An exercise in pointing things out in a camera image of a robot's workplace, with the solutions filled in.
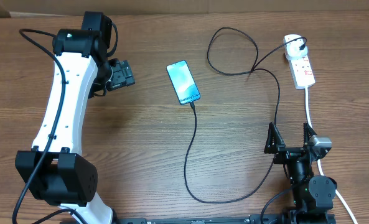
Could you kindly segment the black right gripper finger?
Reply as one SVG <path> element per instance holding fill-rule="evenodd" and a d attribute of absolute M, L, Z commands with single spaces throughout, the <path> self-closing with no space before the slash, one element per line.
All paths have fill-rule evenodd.
<path fill-rule="evenodd" d="M 265 154 L 276 154 L 285 149 L 286 145 L 276 125 L 269 123 L 268 136 L 264 147 Z"/>
<path fill-rule="evenodd" d="M 313 141 L 313 136 L 316 135 L 316 132 L 312 129 L 312 127 L 308 123 L 303 124 L 303 138 L 304 138 L 304 146 L 314 146 L 315 143 Z"/>

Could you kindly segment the blue Galaxy smartphone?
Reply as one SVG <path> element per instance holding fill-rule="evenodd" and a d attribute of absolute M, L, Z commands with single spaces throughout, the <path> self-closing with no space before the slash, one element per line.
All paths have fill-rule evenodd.
<path fill-rule="evenodd" d="M 185 60 L 168 65 L 166 70 L 181 105 L 201 98 L 199 89 Z"/>

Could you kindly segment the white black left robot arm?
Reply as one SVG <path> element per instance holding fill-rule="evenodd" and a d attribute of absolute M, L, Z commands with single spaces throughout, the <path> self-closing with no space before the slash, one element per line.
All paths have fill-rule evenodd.
<path fill-rule="evenodd" d="M 54 80 L 44 119 L 31 149 L 15 159 L 23 192 L 77 223 L 118 223 L 97 193 L 96 167 L 82 155 L 88 100 L 135 82 L 129 63 L 113 57 L 117 43 L 117 27 L 102 12 L 86 12 L 81 28 L 53 36 Z"/>

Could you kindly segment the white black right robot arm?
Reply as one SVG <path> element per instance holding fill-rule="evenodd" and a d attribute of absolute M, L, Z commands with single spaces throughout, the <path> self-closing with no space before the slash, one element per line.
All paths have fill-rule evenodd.
<path fill-rule="evenodd" d="M 332 148 L 332 141 L 318 135 L 309 124 L 303 124 L 304 143 L 300 147 L 287 147 L 276 125 L 269 123 L 264 153 L 272 154 L 273 164 L 285 167 L 290 187 L 275 195 L 263 207 L 260 221 L 266 222 L 264 213 L 277 198 L 292 192 L 294 206 L 270 218 L 271 223 L 335 223 L 335 217 L 328 214 L 333 209 L 337 183 L 334 179 L 315 175 L 312 163 L 324 158 Z"/>

